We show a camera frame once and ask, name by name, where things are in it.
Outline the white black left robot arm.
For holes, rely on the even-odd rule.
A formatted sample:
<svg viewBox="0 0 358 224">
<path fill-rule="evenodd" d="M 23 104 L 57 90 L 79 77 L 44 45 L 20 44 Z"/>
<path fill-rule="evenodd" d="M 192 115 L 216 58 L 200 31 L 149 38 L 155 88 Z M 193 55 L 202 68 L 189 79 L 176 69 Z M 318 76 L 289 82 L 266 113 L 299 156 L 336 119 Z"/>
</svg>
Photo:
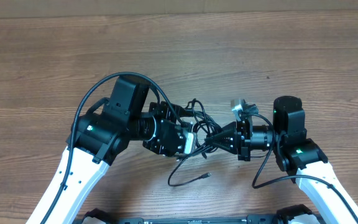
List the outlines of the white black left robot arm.
<svg viewBox="0 0 358 224">
<path fill-rule="evenodd" d="M 196 134 L 184 113 L 145 75 L 119 72 L 97 82 L 78 106 L 57 171 L 28 223 L 72 223 L 131 141 L 168 157 L 190 155 Z"/>
</svg>

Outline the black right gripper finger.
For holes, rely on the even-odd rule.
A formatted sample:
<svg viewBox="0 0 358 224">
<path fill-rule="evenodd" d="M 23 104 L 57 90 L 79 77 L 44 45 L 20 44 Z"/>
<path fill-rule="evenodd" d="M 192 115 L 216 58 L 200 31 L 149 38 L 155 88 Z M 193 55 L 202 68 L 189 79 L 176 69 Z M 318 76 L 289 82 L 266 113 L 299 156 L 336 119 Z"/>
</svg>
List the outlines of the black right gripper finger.
<svg viewBox="0 0 358 224">
<path fill-rule="evenodd" d="M 205 143 L 213 149 L 222 149 L 231 154 L 237 154 L 237 147 L 232 138 L 213 139 L 210 137 L 205 139 Z"/>
<path fill-rule="evenodd" d="M 237 123 L 231 122 L 221 128 L 217 134 L 213 134 L 211 136 L 212 139 L 224 139 L 224 138 L 232 138 L 237 134 Z"/>
</svg>

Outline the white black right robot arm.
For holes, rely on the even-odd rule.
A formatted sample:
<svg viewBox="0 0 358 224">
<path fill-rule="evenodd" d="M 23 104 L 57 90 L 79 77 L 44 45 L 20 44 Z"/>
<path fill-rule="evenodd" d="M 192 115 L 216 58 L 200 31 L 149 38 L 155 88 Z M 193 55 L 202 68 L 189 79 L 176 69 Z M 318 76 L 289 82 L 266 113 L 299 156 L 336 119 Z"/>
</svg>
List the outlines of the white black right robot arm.
<svg viewBox="0 0 358 224">
<path fill-rule="evenodd" d="M 253 118 L 263 119 L 255 104 L 233 100 L 231 110 L 236 121 L 220 133 L 206 138 L 209 146 L 223 149 L 248 161 L 254 150 L 274 154 L 284 177 L 252 183 L 259 189 L 283 180 L 290 180 L 314 204 L 320 218 L 304 205 L 296 205 L 277 212 L 277 223 L 358 223 L 358 206 L 346 192 L 334 173 L 327 155 L 310 138 L 305 128 L 305 111 L 300 98 L 281 96 L 273 102 L 273 120 L 264 126 L 253 124 Z"/>
</svg>

